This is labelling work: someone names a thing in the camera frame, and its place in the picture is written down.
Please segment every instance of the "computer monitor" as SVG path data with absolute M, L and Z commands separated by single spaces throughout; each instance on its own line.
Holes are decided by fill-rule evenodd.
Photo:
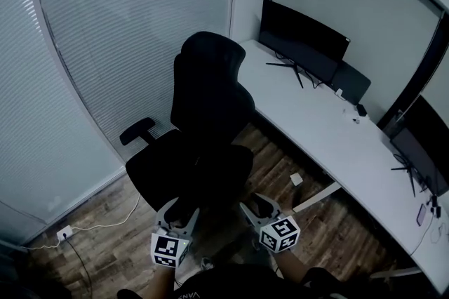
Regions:
M 391 139 L 415 169 L 417 179 L 438 196 L 449 190 L 448 141 L 449 128 L 422 96 L 406 112 L 401 130 Z
M 264 0 L 259 42 L 329 83 L 350 40 L 302 13 Z

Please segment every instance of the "forearm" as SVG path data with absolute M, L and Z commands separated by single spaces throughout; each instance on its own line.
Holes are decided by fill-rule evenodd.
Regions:
M 175 268 L 158 265 L 153 279 L 149 282 L 144 299 L 168 299 L 173 292 Z
M 283 277 L 294 283 L 300 283 L 309 270 L 309 267 L 289 250 L 273 254 L 273 257 Z

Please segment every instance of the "purple phone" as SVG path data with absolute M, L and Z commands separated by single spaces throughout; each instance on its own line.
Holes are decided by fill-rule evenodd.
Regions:
M 424 204 L 421 204 L 420 212 L 418 213 L 418 217 L 416 218 L 416 221 L 420 227 L 422 225 L 422 222 L 424 222 L 425 215 L 426 215 L 426 206 Z

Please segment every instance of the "office chair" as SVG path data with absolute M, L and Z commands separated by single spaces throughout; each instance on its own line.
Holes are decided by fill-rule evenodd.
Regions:
M 254 101 L 237 81 L 245 51 L 232 40 L 198 32 L 175 58 L 175 91 L 170 120 L 177 129 L 154 139 L 145 118 L 120 136 L 123 145 L 141 137 L 148 146 L 126 163 L 136 189 L 158 211 L 179 197 L 166 221 L 197 207 L 221 205 L 244 185 L 253 153 L 231 145 L 250 121 Z

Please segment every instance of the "white desk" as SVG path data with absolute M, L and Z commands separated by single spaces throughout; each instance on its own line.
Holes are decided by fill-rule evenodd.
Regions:
M 408 174 L 391 171 L 401 165 L 393 157 L 386 135 L 371 121 L 356 124 L 346 118 L 343 110 L 354 111 L 353 106 L 339 99 L 327 86 L 313 89 L 310 80 L 301 75 L 303 89 L 291 68 L 266 65 L 266 62 L 281 63 L 268 48 L 256 41 L 241 45 L 246 57 L 239 71 L 239 82 L 252 95 L 256 110 L 336 182 L 321 196 L 317 194 L 316 199 L 340 186 L 344 188 L 409 255 L 415 252 L 413 259 L 442 293 L 449 285 L 448 237 L 440 238 L 438 245 L 430 242 L 431 231 L 437 225 L 434 218 L 423 238 L 431 223 L 429 209 L 421 227 L 416 218 L 430 193 L 420 193 L 415 183 L 415 198 Z M 440 218 L 444 220 L 448 231 L 446 213 Z

